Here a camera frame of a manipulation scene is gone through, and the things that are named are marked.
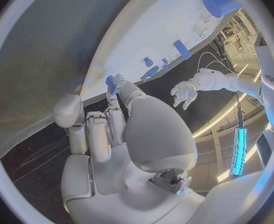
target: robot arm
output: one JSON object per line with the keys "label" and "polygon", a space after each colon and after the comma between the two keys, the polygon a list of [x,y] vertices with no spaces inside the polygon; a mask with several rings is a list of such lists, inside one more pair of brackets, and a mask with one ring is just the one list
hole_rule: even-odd
{"label": "robot arm", "polygon": [[189,106],[197,97],[197,91],[215,91],[225,88],[229,91],[241,91],[255,97],[263,104],[261,85],[239,78],[236,74],[224,75],[220,71],[200,69],[192,79],[178,83],[172,90],[174,107],[184,101],[183,109]]}

